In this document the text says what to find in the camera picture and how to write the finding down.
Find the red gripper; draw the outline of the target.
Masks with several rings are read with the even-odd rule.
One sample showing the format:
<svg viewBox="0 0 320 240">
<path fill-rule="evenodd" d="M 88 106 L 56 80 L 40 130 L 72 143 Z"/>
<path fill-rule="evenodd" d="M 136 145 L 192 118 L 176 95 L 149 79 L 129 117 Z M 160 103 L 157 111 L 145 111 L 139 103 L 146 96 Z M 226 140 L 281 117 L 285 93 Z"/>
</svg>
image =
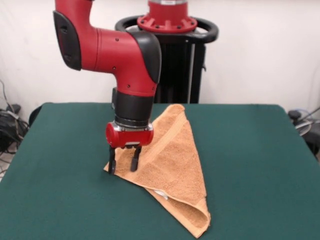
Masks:
<svg viewBox="0 0 320 240">
<path fill-rule="evenodd" d="M 109 147 L 108 173 L 114 174 L 116 171 L 116 149 L 127 146 L 136 146 L 131 159 L 130 171 L 138 169 L 139 157 L 143 146 L 149 145 L 154 137 L 154 128 L 151 123 L 143 128 L 128 128 L 109 122 L 105 129 L 106 140 Z"/>
</svg>

